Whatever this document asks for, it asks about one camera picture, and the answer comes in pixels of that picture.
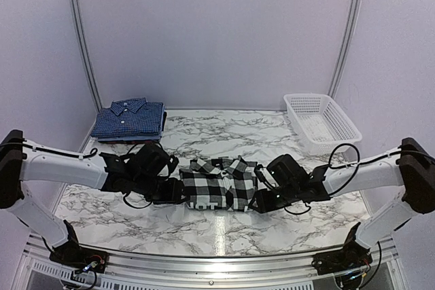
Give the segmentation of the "black white plaid shirt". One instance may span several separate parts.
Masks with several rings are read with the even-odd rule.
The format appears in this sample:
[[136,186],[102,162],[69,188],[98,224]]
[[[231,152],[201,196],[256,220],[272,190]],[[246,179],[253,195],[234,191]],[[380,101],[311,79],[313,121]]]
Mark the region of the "black white plaid shirt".
[[198,211],[249,212],[249,203],[258,190],[254,172],[257,165],[241,156],[191,160],[188,168],[179,169],[187,207]]

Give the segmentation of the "blue checked shirt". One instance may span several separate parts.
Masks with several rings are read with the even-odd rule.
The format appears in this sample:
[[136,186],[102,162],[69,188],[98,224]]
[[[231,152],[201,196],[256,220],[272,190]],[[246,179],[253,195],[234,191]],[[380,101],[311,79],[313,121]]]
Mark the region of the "blue checked shirt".
[[91,137],[129,137],[159,134],[164,112],[164,103],[148,101],[146,98],[113,101],[110,107],[102,108],[97,114]]

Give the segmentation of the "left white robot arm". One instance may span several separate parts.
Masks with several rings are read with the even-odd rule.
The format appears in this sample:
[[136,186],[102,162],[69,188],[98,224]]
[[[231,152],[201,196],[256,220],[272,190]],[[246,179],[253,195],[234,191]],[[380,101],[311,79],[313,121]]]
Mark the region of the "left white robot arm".
[[171,177],[178,162],[157,143],[121,156],[97,148],[84,154],[39,145],[12,130],[1,142],[1,209],[41,235],[53,256],[80,266],[86,252],[72,225],[55,217],[23,183],[83,185],[124,196],[136,193],[150,204],[181,204],[186,200],[184,185]]

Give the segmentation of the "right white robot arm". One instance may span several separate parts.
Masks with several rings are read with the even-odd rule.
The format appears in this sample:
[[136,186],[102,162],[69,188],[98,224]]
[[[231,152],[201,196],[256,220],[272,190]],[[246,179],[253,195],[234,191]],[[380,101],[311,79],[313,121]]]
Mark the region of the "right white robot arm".
[[337,253],[337,263],[351,268],[382,237],[391,234],[410,219],[434,212],[434,158],[413,138],[405,138],[399,147],[366,160],[333,166],[317,166],[307,172],[289,155],[275,158],[267,172],[276,182],[273,186],[255,169],[265,188],[258,190],[249,208],[268,213],[296,202],[323,202],[350,192],[396,186],[398,194],[372,217],[352,228]]

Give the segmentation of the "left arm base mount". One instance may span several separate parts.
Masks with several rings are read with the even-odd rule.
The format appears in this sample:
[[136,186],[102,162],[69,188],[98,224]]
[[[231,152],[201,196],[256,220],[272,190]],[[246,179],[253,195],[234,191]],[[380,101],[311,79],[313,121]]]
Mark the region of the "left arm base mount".
[[108,252],[86,247],[57,248],[50,254],[50,260],[53,262],[81,271],[90,266],[89,270],[97,273],[104,273],[108,259]]

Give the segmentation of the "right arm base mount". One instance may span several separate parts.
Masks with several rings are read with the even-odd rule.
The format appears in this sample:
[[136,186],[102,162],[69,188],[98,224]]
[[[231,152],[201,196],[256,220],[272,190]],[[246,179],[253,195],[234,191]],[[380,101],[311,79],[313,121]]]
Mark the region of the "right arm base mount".
[[367,266],[372,263],[372,256],[366,249],[339,249],[317,253],[311,265],[319,275],[342,272],[349,269]]

